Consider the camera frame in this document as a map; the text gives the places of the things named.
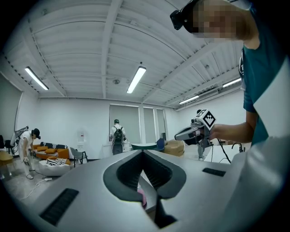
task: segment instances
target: gray floor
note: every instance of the gray floor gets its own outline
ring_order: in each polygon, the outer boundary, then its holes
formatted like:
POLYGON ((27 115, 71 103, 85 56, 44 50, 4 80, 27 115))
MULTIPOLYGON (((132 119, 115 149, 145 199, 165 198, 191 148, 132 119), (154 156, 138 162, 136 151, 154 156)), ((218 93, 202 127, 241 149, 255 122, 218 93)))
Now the gray floor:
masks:
MULTIPOLYGON (((39 172, 39 166, 38 162, 40 159, 34 158, 32 162, 34 162, 35 171, 39 172)), ((33 202, 36 200, 36 198, 44 191, 46 190, 55 180, 57 180, 59 177, 52 177, 53 180, 50 181, 42 181, 39 183, 39 186, 34 189, 34 191, 29 195, 31 190, 35 187, 37 182, 43 180, 43 175, 38 174, 35 171, 31 171, 31 175, 34 177, 34 179, 27 179, 24 173, 24 170, 22 169, 22 165, 20 162, 20 158, 13 159, 14 166, 12 164, 7 165, 7 168, 1 167, 1 174, 5 176, 4 179, 2 179, 3 184, 5 185, 7 191, 15 198, 23 202, 25 205, 29 206, 33 204, 33 202)))

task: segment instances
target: white ceiling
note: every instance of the white ceiling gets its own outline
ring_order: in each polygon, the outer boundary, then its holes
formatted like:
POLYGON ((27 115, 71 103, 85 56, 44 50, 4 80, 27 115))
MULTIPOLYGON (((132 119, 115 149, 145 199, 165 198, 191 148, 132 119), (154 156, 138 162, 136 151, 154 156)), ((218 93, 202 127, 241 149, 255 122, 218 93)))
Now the white ceiling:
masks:
POLYGON ((184 28, 175 30, 169 15, 187 2, 41 1, 11 34, 1 66, 9 67, 39 97, 105 98, 178 108, 180 100, 237 78, 242 48, 241 42, 213 43, 184 28), (147 72, 127 94, 140 62, 147 72), (32 80, 26 66, 48 91, 32 80))

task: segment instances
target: pink object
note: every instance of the pink object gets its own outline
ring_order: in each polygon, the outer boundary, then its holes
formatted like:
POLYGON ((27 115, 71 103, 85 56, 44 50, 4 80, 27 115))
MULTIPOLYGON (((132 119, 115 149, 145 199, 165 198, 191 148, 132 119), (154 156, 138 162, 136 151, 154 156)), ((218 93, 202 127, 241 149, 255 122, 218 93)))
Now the pink object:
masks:
POLYGON ((147 204, 147 199, 146 199, 146 196, 145 196, 145 193, 144 193, 143 189, 138 188, 137 192, 142 194, 142 197, 143 197, 142 206, 145 206, 147 204))

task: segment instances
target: white pouf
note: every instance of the white pouf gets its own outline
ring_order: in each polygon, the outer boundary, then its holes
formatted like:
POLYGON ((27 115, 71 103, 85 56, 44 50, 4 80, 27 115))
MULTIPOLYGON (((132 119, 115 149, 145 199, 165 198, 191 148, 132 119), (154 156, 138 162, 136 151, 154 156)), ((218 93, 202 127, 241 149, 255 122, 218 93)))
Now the white pouf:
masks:
POLYGON ((71 168, 68 164, 51 166, 47 164, 46 160, 42 160, 39 162, 39 171, 45 176, 62 176, 70 169, 71 168))

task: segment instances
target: cushion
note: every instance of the cushion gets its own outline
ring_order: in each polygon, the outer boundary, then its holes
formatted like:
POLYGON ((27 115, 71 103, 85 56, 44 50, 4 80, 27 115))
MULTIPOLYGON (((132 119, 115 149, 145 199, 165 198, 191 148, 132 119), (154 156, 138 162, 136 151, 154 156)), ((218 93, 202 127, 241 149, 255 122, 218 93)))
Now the cushion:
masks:
POLYGON ((165 145, 164 153, 169 155, 181 156, 184 153, 184 143, 183 141, 168 141, 165 145))
POLYGON ((37 151, 37 150, 34 150, 34 151, 35 151, 35 153, 36 153, 36 156, 37 156, 37 155, 58 156, 58 153, 57 153, 57 152, 55 152, 55 153, 53 153, 53 154, 46 154, 45 151, 37 151))
MULTIPOLYGON (((56 160, 57 157, 56 157, 56 156, 50 156, 50 157, 47 158, 47 160, 48 160, 48 159, 50 159, 50 160, 56 160)), ((65 161, 65 164, 68 164, 68 165, 71 164, 71 162, 69 161, 69 159, 65 159, 65 160, 66 160, 66 161, 65 161)))
POLYGON ((48 147, 38 147, 37 148, 37 151, 45 151, 47 149, 48 149, 48 147))
POLYGON ((46 153, 46 154, 53 154, 53 153, 55 153, 56 151, 57 151, 56 148, 49 148, 49 149, 46 149, 46 150, 45 150, 45 153, 46 153))

